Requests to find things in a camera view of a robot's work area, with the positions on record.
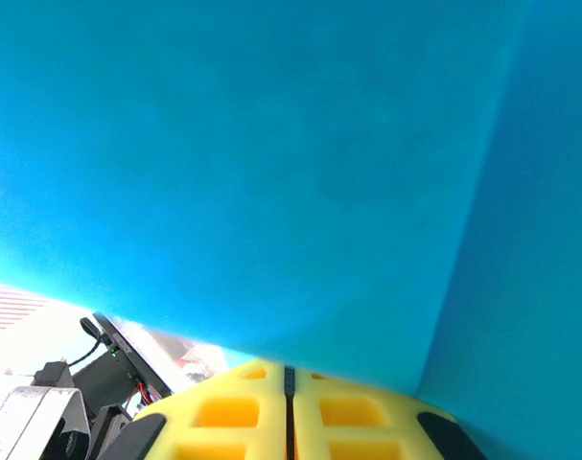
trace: striped surface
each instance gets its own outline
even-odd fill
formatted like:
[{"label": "striped surface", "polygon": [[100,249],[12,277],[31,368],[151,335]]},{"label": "striped surface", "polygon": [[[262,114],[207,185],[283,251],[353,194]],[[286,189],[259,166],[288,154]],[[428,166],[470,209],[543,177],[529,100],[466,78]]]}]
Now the striped surface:
[{"label": "striped surface", "polygon": [[50,300],[0,285],[0,332],[48,304]]}]

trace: black strip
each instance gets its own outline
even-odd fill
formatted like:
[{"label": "black strip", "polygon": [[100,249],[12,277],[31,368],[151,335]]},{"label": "black strip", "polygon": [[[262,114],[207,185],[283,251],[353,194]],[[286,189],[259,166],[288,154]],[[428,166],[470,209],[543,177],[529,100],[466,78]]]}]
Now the black strip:
[{"label": "black strip", "polygon": [[97,460],[144,460],[166,423],[164,415],[151,414],[128,424]]},{"label": "black strip", "polygon": [[294,416],[292,411],[292,397],[295,390],[294,368],[284,368],[284,396],[287,399],[287,460],[294,460]]},{"label": "black strip", "polygon": [[421,412],[416,419],[444,460],[487,460],[455,422],[431,412]]}]

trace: yellow foam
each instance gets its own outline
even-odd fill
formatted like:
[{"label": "yellow foam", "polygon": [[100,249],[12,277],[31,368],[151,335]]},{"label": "yellow foam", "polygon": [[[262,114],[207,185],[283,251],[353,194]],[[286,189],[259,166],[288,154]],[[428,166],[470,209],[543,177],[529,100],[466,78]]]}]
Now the yellow foam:
[{"label": "yellow foam", "polygon": [[254,360],[144,409],[167,423],[147,460],[284,460],[284,367]]},{"label": "yellow foam", "polygon": [[428,404],[307,371],[295,373],[298,460],[442,460],[416,420],[421,412],[454,418]]}]

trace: black cable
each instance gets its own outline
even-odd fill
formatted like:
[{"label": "black cable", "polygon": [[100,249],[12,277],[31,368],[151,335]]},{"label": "black cable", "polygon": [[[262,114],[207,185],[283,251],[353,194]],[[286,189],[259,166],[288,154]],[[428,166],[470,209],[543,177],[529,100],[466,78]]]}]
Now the black cable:
[{"label": "black cable", "polygon": [[71,364],[69,364],[69,367],[78,364],[79,362],[84,361],[87,357],[89,357],[90,355],[92,355],[93,353],[95,353],[97,351],[97,348],[99,348],[99,345],[101,345],[101,338],[97,338],[97,342],[95,343],[95,346],[92,347],[92,350],[90,350],[88,353],[86,353],[84,356],[82,356],[80,359],[76,359],[75,361],[73,361]]}]

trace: blue panel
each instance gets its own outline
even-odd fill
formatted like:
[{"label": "blue panel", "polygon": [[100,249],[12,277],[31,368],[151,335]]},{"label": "blue panel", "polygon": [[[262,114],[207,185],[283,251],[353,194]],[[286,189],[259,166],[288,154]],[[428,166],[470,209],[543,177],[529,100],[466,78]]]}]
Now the blue panel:
[{"label": "blue panel", "polygon": [[0,2],[0,281],[415,391],[522,4]]},{"label": "blue panel", "polygon": [[489,458],[582,459],[582,2],[536,3],[420,396]]}]

